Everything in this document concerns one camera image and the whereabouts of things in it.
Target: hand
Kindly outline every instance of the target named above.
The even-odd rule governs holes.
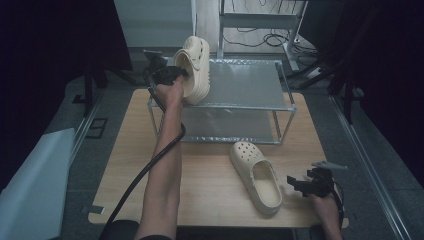
[[[324,229],[326,239],[343,239],[339,228],[339,212],[332,193],[321,198],[310,194],[312,205]]]
[[[156,87],[156,93],[166,109],[182,107],[182,98],[184,95],[183,81],[184,77],[180,75],[172,86],[159,84]]]

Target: person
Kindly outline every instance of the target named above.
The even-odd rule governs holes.
[[[181,131],[184,77],[179,76],[172,86],[159,84],[156,92],[166,111],[153,156],[159,153]],[[181,186],[181,143],[177,143],[150,170],[144,193],[142,218],[135,240],[172,240],[176,238],[177,216]],[[338,223],[334,196],[324,198],[309,195],[319,216],[327,240],[343,239]]]

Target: gray carpet floor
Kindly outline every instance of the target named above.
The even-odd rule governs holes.
[[[97,239],[103,229],[103,225],[91,224],[88,221],[87,209],[93,203],[132,92],[140,88],[113,73],[107,72],[107,76],[110,82],[103,90],[104,96],[95,116],[108,119],[106,128],[101,138],[84,139],[73,161],[69,173],[62,232],[58,239]],[[343,188],[346,217],[350,221],[349,227],[343,229],[343,234],[346,239],[397,239],[342,127],[336,108],[330,101],[326,91],[328,82],[324,80],[297,92],[305,96],[327,160],[349,167],[348,171],[333,171],[336,181]],[[84,95],[82,78],[68,84],[66,97],[47,132],[69,127],[78,129],[83,118],[84,105],[72,103],[76,95]],[[359,102],[353,103],[352,117],[353,126],[398,208],[411,239],[423,239],[422,187],[364,114]],[[97,133],[91,130],[87,133],[87,135],[95,134]],[[269,237],[264,232],[262,235],[258,232],[259,235],[252,234],[250,238],[235,234],[230,235],[232,237],[228,239],[309,239],[308,229],[296,229],[293,232],[281,230],[277,233],[272,231],[274,230],[269,229],[267,233],[274,234],[275,238]]]

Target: shoe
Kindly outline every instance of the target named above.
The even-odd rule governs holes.
[[[255,207],[263,214],[272,215],[283,202],[272,163],[250,142],[236,142],[230,159],[240,175]]]
[[[184,101],[199,104],[210,89],[208,42],[196,36],[187,38],[183,48],[174,55],[174,65],[188,72],[183,83]]]

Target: wooden table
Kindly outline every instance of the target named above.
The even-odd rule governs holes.
[[[286,183],[287,175],[304,179],[311,163],[325,160],[318,135],[301,94],[293,94],[298,108],[282,145],[257,145],[273,161],[283,193],[279,212],[267,217],[253,206],[243,182],[230,162],[232,143],[183,143],[180,226],[244,226],[303,228],[319,222],[311,202]],[[149,93],[133,94],[100,183],[91,223],[105,223],[124,191],[152,157],[156,136],[147,110]],[[116,219],[139,221],[147,176],[138,184]]]

